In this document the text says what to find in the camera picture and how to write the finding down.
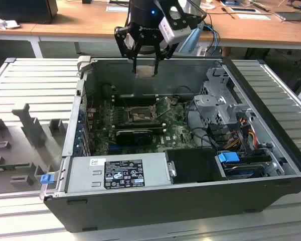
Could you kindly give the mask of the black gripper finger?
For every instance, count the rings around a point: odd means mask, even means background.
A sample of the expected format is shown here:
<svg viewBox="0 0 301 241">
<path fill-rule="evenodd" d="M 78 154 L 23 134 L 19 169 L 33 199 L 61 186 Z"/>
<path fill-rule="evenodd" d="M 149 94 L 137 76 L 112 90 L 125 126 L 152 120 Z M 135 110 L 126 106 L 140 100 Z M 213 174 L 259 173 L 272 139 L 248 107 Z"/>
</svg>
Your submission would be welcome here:
<svg viewBox="0 0 301 241">
<path fill-rule="evenodd" d="M 132 72 L 136 73 L 137 55 L 144 43 L 144 34 L 139 30 L 140 25 L 128 25 L 126 27 L 115 27 L 114 37 L 122 57 L 133 61 Z M 125 43 L 126 37 L 131 37 L 134 44 L 128 48 Z"/>
<path fill-rule="evenodd" d="M 168 44 L 164 38 L 153 37 L 153 47 L 155 50 L 154 75 L 158 73 L 159 62 L 164 59 L 170 59 L 177 49 L 179 43 Z"/>
</svg>

